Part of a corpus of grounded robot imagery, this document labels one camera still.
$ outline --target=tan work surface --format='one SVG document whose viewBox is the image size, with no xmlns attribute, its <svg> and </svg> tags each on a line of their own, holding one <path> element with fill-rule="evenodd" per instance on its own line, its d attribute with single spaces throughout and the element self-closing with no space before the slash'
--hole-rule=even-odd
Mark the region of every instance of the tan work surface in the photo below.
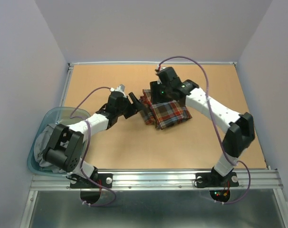
<svg viewBox="0 0 288 228">
<path fill-rule="evenodd" d="M 190 79 L 205 90 L 203 73 L 196 65 L 172 65 L 182 81 Z M 248 107 L 232 65 L 204 65 L 210 82 L 210 96 L 240 113 Z M 157 80 L 155 65 L 76 65 L 67 91 L 65 106 L 76 107 L 93 89 L 125 85 L 125 93 L 137 98 Z M 107 102 L 109 91 L 96 91 L 80 107 L 94 114 Z M 211 121 L 189 108 L 192 119 L 177 126 L 156 130 L 145 125 L 138 113 L 91 138 L 86 161 L 99 169 L 188 169 L 211 168 L 221 155 Z M 249 168 L 266 168 L 256 138 L 241 159 Z"/>
</svg>

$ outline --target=plaid cloth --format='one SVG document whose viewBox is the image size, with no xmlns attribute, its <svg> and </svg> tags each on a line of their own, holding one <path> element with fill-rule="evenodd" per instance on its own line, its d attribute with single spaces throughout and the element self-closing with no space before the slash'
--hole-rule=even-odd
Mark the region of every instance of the plaid cloth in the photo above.
<svg viewBox="0 0 288 228">
<path fill-rule="evenodd" d="M 177 101 L 153 104 L 151 102 L 150 89 L 143 90 L 141 102 L 146 110 L 141 111 L 141 115 L 147 125 L 154 124 L 156 129 L 164 129 L 191 119 L 191 114 L 185 105 L 180 105 Z"/>
</svg>

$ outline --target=blue plastic tub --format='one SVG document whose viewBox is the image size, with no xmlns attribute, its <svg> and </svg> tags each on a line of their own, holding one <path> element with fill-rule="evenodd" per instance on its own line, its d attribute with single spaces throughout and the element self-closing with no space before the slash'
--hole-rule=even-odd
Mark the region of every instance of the blue plastic tub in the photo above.
<svg viewBox="0 0 288 228">
<path fill-rule="evenodd" d="M 35 161 L 34 158 L 34 144 L 37 139 L 37 137 L 43 132 L 43 130 L 46 128 L 47 124 L 64 124 L 64 125 L 70 125 L 75 124 L 79 121 L 81 121 L 78 118 L 70 119 L 70 114 L 75 108 L 70 107 L 56 107 L 51 109 L 47 114 L 45 115 L 43 121 L 41 122 L 38 132 L 35 136 L 34 142 L 32 144 L 29 156 L 28 156 L 28 168 L 32 173 L 45 175 L 45 176 L 52 176 L 52 177 L 58 177 L 65 175 L 64 173 L 53 173 L 48 168 L 40 167 L 39 164 Z M 90 114 L 83 110 L 83 109 L 77 109 L 73 115 L 83 116 L 83 117 L 90 117 Z M 87 141 L 84 142 L 83 145 L 83 152 L 87 146 Z"/>
</svg>

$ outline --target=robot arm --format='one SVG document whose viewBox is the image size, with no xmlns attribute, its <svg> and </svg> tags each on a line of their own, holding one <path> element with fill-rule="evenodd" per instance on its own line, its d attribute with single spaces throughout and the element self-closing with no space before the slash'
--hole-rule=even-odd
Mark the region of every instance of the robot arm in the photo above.
<svg viewBox="0 0 288 228">
<path fill-rule="evenodd" d="M 150 83 L 153 102 L 164 102 L 164 100 L 184 101 L 186 106 L 196 109 L 211 119 L 206 93 L 196 83 L 191 80 L 181 82 L 172 67 L 162 68 L 157 71 L 157 75 L 161 84 L 159 82 Z M 221 155 L 210 176 L 202 180 L 202 183 L 198 184 L 198 188 L 217 186 L 226 181 L 242 152 L 255 139 L 254 121 L 251 114 L 239 114 L 210 96 L 208 99 L 215 123 L 225 133 L 222 146 L 226 156 Z"/>
<path fill-rule="evenodd" d="M 95 181 L 97 168 L 85 161 L 81 167 L 83 142 L 88 139 L 88 134 L 91 137 L 100 131 L 107 130 L 117 122 L 118 117 L 123 115 L 127 119 L 144 108 L 133 93 L 129 94 L 133 101 L 131 104 L 124 93 L 124 88 L 120 85 L 116 89 L 111 89 L 108 102 L 86 120 L 68 126 L 58 124 L 43 151 L 43 159 L 67 173 L 74 173 L 85 178 L 81 172 L 82 168 L 85 175 Z"/>
</svg>

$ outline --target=gray cloth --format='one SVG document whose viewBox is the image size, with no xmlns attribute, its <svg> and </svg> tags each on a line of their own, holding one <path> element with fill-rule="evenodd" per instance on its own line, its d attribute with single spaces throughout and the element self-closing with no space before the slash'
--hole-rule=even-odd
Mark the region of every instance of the gray cloth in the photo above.
<svg viewBox="0 0 288 228">
<path fill-rule="evenodd" d="M 47 146 L 47 143 L 50 139 L 50 136 L 55 128 L 56 124 L 48 124 L 43 132 L 37 137 L 34 144 L 34 158 L 40 167 L 43 167 L 45 171 L 52 171 L 53 173 L 65 172 L 62 169 L 58 168 L 55 165 L 45 161 L 43 159 L 43 150 Z"/>
</svg>

